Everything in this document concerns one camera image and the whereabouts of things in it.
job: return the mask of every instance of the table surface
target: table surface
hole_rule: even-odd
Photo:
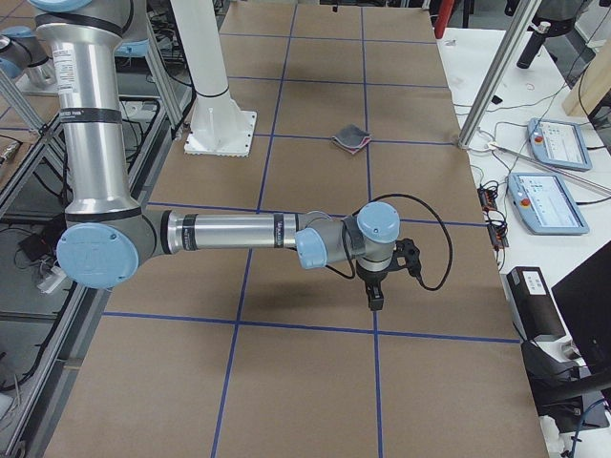
[[[453,95],[453,103],[458,114],[458,120],[466,119],[466,114],[475,98],[481,82],[484,79],[496,49],[502,39],[503,31],[448,29],[444,37],[438,41],[448,83]],[[525,125],[533,117],[566,120],[576,123],[588,122],[585,117],[570,117],[562,110],[561,103],[569,94],[569,88],[546,50],[535,58],[529,70],[519,69],[515,62],[518,54],[513,57],[512,64],[505,73],[496,92],[503,102],[491,105],[488,113],[480,123],[481,129],[493,133],[496,123],[500,121]],[[529,104],[534,106],[510,108]],[[599,136],[591,124],[581,126],[585,143],[588,147],[602,145]],[[485,135],[476,135],[471,143],[474,150],[485,150],[490,141]],[[499,145],[512,151],[520,151],[529,155],[530,150],[525,145],[526,129],[508,124],[497,125],[496,141]],[[586,173],[575,172],[603,186],[611,187],[611,156],[607,149],[589,152],[593,168]],[[513,156],[499,154],[510,168],[515,162]],[[484,171],[484,177],[474,169],[475,183],[494,179],[504,182],[507,169],[495,159],[490,152],[470,152],[471,163]],[[516,172],[545,172],[534,165],[519,160],[514,169]],[[584,189],[575,181],[566,178],[565,182],[575,200],[596,200],[605,195]],[[611,239],[608,229],[611,220],[611,204],[605,202],[598,205],[582,206],[580,210],[590,226],[590,233],[578,236],[535,236],[523,225],[510,198],[504,199],[505,187],[501,186],[498,201],[500,208],[507,216],[510,247],[506,250],[506,260],[501,270],[506,274],[518,265],[538,266],[549,287],[556,284],[575,267],[589,258]],[[561,344],[570,340],[563,338],[555,343],[539,343],[546,351],[560,361],[566,361],[561,353]],[[579,444],[579,456],[584,458],[604,458],[611,449],[611,428],[588,430],[580,436],[583,442]],[[563,439],[570,444],[570,435],[564,434]]]
[[[415,194],[448,222],[453,271],[436,293],[389,277],[371,314],[362,284],[290,251],[150,260],[113,293],[46,456],[547,456],[428,14],[241,2],[221,43],[259,114],[250,157],[176,143],[150,208],[342,216]],[[356,156],[329,142],[349,123],[374,138]],[[392,203],[436,283],[441,230]]]

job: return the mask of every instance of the label on robot arm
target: label on robot arm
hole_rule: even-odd
[[[528,286],[528,292],[533,296],[545,296],[545,286],[543,286],[543,280],[536,270],[525,270],[524,280],[526,286]]]
[[[76,63],[74,50],[63,49],[53,51],[57,92],[59,94],[77,94],[78,79],[76,78]]]

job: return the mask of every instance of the white robotic arm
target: white robotic arm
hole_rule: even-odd
[[[382,308],[380,281],[389,271],[406,268],[421,281],[418,251],[411,240],[397,242],[399,216],[383,202],[371,202],[343,220],[317,212],[250,217],[143,212],[128,187],[114,53],[119,46],[145,52],[145,0],[30,3],[37,9],[37,32],[53,49],[73,175],[68,229],[57,245],[69,277],[108,288],[157,255],[269,247],[295,249],[304,268],[350,260],[352,277],[356,272],[366,283],[371,309]]]

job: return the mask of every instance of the red object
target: red object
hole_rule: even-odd
[[[448,27],[448,21],[452,15],[452,7],[454,6],[454,0],[443,0],[441,7],[439,7],[439,15],[435,21],[435,38],[439,39],[443,37],[443,32]]]

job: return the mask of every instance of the black box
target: black box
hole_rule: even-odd
[[[527,340],[556,341],[566,332],[538,267],[516,267],[506,276]]]

